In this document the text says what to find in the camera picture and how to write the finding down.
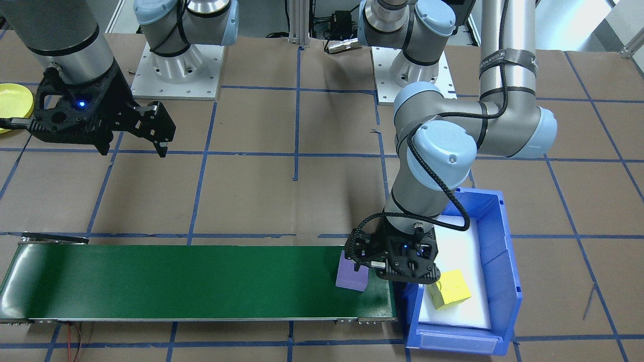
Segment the foam block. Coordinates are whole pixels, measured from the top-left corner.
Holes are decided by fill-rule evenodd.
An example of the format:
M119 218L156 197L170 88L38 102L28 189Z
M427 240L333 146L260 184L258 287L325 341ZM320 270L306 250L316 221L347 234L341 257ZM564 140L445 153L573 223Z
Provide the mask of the foam block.
M472 297L468 284L459 269L442 272L440 280L427 286L434 308L448 308Z
M369 270L367 267L360 266L360 269L355 272L354 265L352 260L345 259L345 251L342 251L337 265L336 287L364 292L369 283Z
M463 225L463 218L460 216L441 215L438 220ZM476 219L471 219L471 227L464 232L439 226L435 228L439 247L439 254L435 261L436 266L441 271L460 269L472 297L453 307L436 309L431 300L429 288L425 288L418 322L452 327L491 329Z

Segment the robotic arm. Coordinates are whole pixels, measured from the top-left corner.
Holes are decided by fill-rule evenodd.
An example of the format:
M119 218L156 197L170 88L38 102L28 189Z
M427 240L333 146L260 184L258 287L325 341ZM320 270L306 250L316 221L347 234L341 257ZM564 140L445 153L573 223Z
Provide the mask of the robotic arm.
M0 10L45 68L32 119L0 119L45 142L91 144L107 155L112 131L153 143L159 156L175 134L161 102L139 106L83 0L0 0ZM46 107L48 96L60 96Z
M405 19L409 13L409 19L414 16L419 20L425 6L419 5L436 2L419 0L414 10L403 9L403 3L406 1L363 1L360 21L365 27L363 36L375 37L373 28L377 21L370 21L370 14L382 12L369 10L369 4L376 9L398 6L389 9L398 12L391 19ZM405 27L410 29L412 23L392 22L402 27L391 34ZM422 81L403 88L396 97L394 124L401 167L384 212L360 223L345 244L345 256L356 263L356 268L360 265L376 268L378 276L389 280L425 284L437 281L440 271L434 264L438 249L433 225L460 231L469 227L467 212L453 190L467 177L477 152L540 157L552 146L556 136L554 115L536 107L534 1L484 1L483 25L478 102L444 99L434 84ZM414 29L405 33L413 34ZM430 39L436 39L434 33ZM413 36L407 39L413 45ZM440 46L440 51L444 46L438 40L426 44ZM404 58L418 65L414 63L417 58L405 51L408 48L402 48ZM449 201L462 213L464 225L436 220ZM381 218L376 232L371 235L362 232L364 225L375 218Z
M164 83L202 77L208 65L196 44L228 46L237 40L237 0L136 0L134 12Z
M400 87L435 81L440 55L456 29L454 11L441 0L362 0L360 4L360 43L402 50L390 70Z

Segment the conveyor belt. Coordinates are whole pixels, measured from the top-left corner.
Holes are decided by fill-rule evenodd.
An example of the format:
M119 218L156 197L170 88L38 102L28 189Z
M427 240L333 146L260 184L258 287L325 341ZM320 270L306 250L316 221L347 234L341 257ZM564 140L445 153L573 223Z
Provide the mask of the conveyor belt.
M0 321L395 320L393 289L335 286L342 247L22 244Z

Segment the wire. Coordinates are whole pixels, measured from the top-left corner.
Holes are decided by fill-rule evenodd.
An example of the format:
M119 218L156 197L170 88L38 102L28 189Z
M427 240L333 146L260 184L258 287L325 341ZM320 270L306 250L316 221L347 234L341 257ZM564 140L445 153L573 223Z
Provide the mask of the wire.
M286 27L290 31L289 0L284 0L284 14L286 14Z
M79 346L78 346L78 348L76 348L76 355L74 356L74 360L73 360L73 362L77 362L78 357L79 357L79 353L81 352L80 347L82 345L82 322L80 323L80 325L74 323L74 327L76 327L76 331L79 334Z
M181 6L181 11L179 11L179 5L180 3L176 4L176 22L175 25L173 25L172 29L170 29L170 32L166 35L166 37L156 45L154 48L150 47L150 52L155 52L157 51L163 44L170 39L170 37L175 33L175 30L179 27L179 24L183 21L185 10L188 9L188 2L187 0L183 0L183 5Z
M354 10L355 10L355 9L357 9L357 8L359 8L359 7L360 7L360 4L355 5L355 6L353 7L353 9L349 10L349 12L348 12L348 13L346 13L346 14L345 14L345 16L343 16L343 17L342 17L342 18L341 18L341 19L336 23L336 27L335 27L335 28L330 32L329 37L328 37L328 39L327 39L327 42L324 44L324 52L325 52L325 53L329 54L329 52L328 52L328 42L329 42L329 41L331 41L331 35L333 35L333 33L335 33L335 32L336 32L337 28L340 26L340 24L342 24L342 22L346 19L346 17L348 17L349 15L351 15L351 13L352 13L352 12L354 12Z
M287 32L274 32L266 35L267 38L286 38L289 36Z

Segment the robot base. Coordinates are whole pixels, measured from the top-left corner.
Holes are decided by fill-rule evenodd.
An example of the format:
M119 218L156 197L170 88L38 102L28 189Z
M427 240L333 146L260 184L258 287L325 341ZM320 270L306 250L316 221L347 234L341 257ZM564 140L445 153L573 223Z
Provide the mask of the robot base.
M371 48L372 60L374 62L375 85L378 89L378 104L381 106L393 106L393 100L402 89L393 79L390 68L400 49L383 48L374 46ZM454 82L451 79L450 67L447 65L445 53L440 56L439 76L435 81L436 86L445 98L456 98Z
M132 83L132 94L136 99L188 99L216 100L219 92L223 65L223 46L196 45L204 57L204 69L193 82L171 84L164 82L155 72L150 46L146 43L137 74Z

